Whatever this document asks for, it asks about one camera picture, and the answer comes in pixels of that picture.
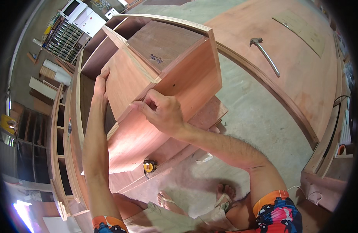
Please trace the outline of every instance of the khaki shorts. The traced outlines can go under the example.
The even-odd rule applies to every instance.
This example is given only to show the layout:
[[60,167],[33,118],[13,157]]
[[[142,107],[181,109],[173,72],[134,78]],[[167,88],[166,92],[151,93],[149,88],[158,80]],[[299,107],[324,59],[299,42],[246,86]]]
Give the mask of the khaki shorts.
[[146,210],[124,220],[124,223],[130,233],[184,233],[198,227],[212,231],[238,230],[226,218],[224,211],[228,205],[223,203],[207,214],[191,218],[149,202]]

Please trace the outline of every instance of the hammer head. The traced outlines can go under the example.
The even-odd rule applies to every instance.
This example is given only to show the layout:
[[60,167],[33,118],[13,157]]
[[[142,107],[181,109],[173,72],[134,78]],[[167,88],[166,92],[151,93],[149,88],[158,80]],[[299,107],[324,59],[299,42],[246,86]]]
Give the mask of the hammer head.
[[249,47],[251,47],[252,44],[256,43],[262,43],[262,38],[251,38],[249,42]]

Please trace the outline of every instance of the foot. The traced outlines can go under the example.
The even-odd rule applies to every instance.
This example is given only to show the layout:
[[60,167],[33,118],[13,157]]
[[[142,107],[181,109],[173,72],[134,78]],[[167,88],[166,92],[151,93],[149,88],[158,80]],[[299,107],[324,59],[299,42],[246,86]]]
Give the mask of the foot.
[[[218,184],[217,185],[217,198],[215,200],[215,202],[217,202],[219,200],[219,198],[222,197],[223,193],[226,193],[229,198],[231,198],[231,201],[233,201],[233,199],[236,197],[236,192],[234,189],[232,189],[228,184],[224,185],[223,184]],[[223,199],[220,201],[220,203],[216,206],[220,206],[223,203],[228,202],[228,199],[226,197],[223,197]]]
[[170,210],[172,212],[178,213],[178,214],[182,214],[182,215],[186,215],[188,216],[188,214],[180,207],[178,207],[176,205],[176,203],[172,203],[172,202],[168,202],[165,201],[162,198],[166,198],[169,200],[172,200],[172,198],[163,190],[161,190],[158,194],[157,194],[157,199],[158,199],[158,204],[160,206],[162,206],[163,208]]

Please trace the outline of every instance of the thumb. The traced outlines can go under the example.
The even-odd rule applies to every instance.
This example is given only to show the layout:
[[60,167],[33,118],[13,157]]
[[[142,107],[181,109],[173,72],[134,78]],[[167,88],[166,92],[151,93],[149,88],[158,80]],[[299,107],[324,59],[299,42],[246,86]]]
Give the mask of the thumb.
[[146,103],[143,101],[134,101],[130,104],[130,107],[133,109],[137,109],[141,113],[143,113],[148,118],[154,118],[155,111],[151,109]]

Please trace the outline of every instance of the tape measure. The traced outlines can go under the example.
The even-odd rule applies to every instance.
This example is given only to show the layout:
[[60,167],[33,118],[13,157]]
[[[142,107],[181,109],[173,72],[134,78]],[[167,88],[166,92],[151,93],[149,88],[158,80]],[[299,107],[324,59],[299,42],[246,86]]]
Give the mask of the tape measure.
[[144,160],[144,172],[154,172],[157,169],[157,161]]

